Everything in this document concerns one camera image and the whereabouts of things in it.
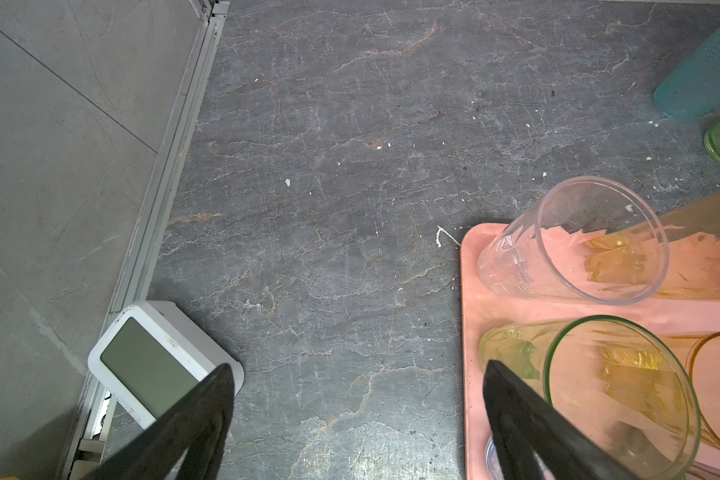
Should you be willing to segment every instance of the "teal bottle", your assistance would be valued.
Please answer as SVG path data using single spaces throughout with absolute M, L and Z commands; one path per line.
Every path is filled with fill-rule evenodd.
M 653 101 L 681 121 L 720 107 L 720 28 L 659 85 Z

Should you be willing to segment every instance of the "countertop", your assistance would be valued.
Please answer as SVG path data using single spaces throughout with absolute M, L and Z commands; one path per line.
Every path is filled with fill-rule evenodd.
M 720 187 L 664 77 L 720 5 L 232 2 L 150 298 L 240 360 L 219 478 L 462 478 L 459 250 L 556 183 Z M 107 451 L 139 431 L 119 408 Z

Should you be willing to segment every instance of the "stone table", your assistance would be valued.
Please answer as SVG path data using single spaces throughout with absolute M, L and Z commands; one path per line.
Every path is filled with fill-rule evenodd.
M 720 112 L 651 101 L 720 5 L 448 1 L 230 7 L 150 291 L 246 369 L 220 478 L 462 478 L 468 229 L 576 175 L 720 186 Z

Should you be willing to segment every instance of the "tray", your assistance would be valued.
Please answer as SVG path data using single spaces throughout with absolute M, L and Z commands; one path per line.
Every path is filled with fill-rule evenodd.
M 505 226 L 474 226 L 461 241 L 464 449 L 468 480 L 493 480 L 485 470 L 485 447 L 490 427 L 483 402 L 483 373 L 478 366 L 478 342 L 489 329 L 508 323 L 575 320 L 582 316 L 606 314 L 632 320 L 657 335 L 720 331 L 720 302 L 648 299 L 631 306 L 606 306 L 496 296 L 480 282 L 478 255 Z M 720 468 L 720 451 L 714 448 L 702 444 L 696 459 Z

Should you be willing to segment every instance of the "green-rimmed cup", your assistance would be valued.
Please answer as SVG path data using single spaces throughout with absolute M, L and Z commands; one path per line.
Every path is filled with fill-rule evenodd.
M 700 441 L 696 394 L 681 363 L 643 327 L 616 316 L 512 324 L 485 333 L 484 369 L 501 360 L 640 478 L 682 478 Z

